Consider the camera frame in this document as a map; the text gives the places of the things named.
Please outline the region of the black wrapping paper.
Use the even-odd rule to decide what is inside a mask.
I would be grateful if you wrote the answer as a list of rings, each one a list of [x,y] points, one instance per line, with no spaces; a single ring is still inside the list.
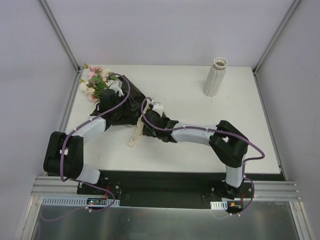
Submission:
[[[123,93],[127,93],[127,100],[124,101],[119,110],[106,115],[107,129],[111,126],[136,125],[138,118],[141,116],[142,103],[146,99],[146,96],[124,75],[119,75],[117,78],[117,80],[122,81],[121,89]],[[153,103],[149,106],[150,109],[147,110],[142,119],[144,123],[142,135],[157,138],[164,143],[176,143],[177,140],[172,136],[173,131],[171,129],[178,124],[178,121],[171,120],[164,112],[160,117],[158,113],[152,111]]]

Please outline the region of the pink white flower bouquet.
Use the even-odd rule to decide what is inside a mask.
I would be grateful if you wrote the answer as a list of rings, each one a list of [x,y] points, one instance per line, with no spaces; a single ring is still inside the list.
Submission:
[[[103,69],[100,66],[83,65],[84,70],[89,70],[86,79],[79,79],[79,90],[88,96],[88,99],[93,103],[100,101],[100,95],[103,90],[109,89],[111,84],[118,79],[112,75],[114,72],[109,69]]]

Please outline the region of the cream printed ribbon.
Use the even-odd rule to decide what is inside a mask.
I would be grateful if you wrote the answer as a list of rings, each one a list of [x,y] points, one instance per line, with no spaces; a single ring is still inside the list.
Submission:
[[[150,109],[150,104],[152,104],[153,102],[154,102],[153,98],[146,97],[144,100],[144,103],[142,103],[141,115],[137,120],[135,132],[127,144],[128,147],[132,148],[135,145],[135,143],[137,142],[137,140],[139,139],[139,137],[142,135],[143,128],[144,128],[144,123],[143,123],[142,119],[144,118],[144,115],[147,112],[147,110]]]

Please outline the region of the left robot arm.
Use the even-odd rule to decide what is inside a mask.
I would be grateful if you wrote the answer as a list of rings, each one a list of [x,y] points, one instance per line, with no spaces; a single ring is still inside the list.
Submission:
[[[101,172],[84,164],[84,146],[107,130],[105,117],[119,110],[128,99],[127,95],[120,90],[106,89],[88,119],[67,132],[53,132],[49,138],[43,170],[60,176],[62,181],[70,179],[97,184]]]

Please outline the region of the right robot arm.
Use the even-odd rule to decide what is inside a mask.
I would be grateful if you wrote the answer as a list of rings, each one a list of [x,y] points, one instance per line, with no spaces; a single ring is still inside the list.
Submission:
[[[247,138],[231,123],[221,120],[208,128],[192,126],[150,109],[141,116],[141,120],[144,136],[157,138],[164,143],[186,142],[211,147],[226,170],[225,181],[222,186],[215,188],[216,193],[230,200],[240,194],[244,182],[243,161],[249,144]]]

